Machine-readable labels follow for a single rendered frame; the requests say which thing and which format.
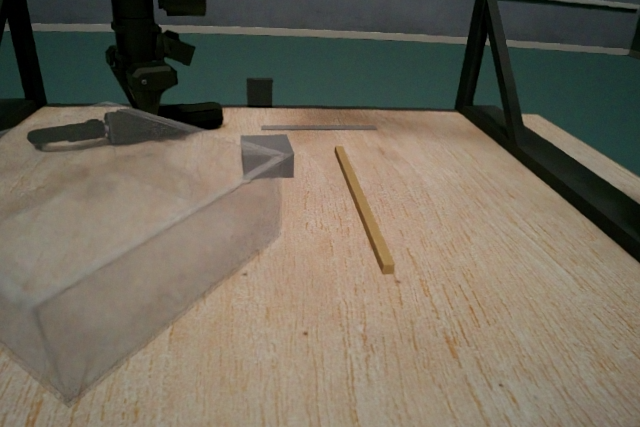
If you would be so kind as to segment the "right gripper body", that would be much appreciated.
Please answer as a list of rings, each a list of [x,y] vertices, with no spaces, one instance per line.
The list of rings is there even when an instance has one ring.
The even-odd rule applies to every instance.
[[[154,16],[113,16],[111,29],[115,31],[116,45],[110,45],[105,51],[106,62],[109,66],[114,66],[115,62],[118,70],[127,69],[131,88],[143,90],[178,85],[177,71],[164,61],[155,61],[155,32],[159,32],[159,25]],[[114,51],[117,48],[118,51]]]

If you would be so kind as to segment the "tan wooden stick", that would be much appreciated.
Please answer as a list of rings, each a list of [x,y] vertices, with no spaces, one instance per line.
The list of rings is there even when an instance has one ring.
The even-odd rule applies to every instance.
[[[335,156],[363,224],[382,274],[394,274],[395,262],[362,191],[343,146],[335,146]]]

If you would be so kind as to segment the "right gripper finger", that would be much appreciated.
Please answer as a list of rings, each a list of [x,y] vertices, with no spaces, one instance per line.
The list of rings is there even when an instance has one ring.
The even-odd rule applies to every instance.
[[[115,66],[114,67],[110,67],[112,73],[114,74],[116,80],[118,81],[120,87],[122,88],[124,94],[126,95],[128,101],[130,102],[132,108],[137,109],[137,104],[134,100],[134,98],[132,97],[128,87],[126,84],[128,84],[127,81],[127,76],[126,76],[126,70],[127,69],[121,69],[118,70]]]
[[[162,97],[162,94],[166,91],[164,89],[172,88],[172,87],[164,87],[164,88],[135,90],[131,88],[129,85],[127,85],[127,87],[132,97],[134,98],[139,110],[152,113],[155,115],[158,115],[161,97]],[[146,90],[156,90],[156,91],[145,92]]]

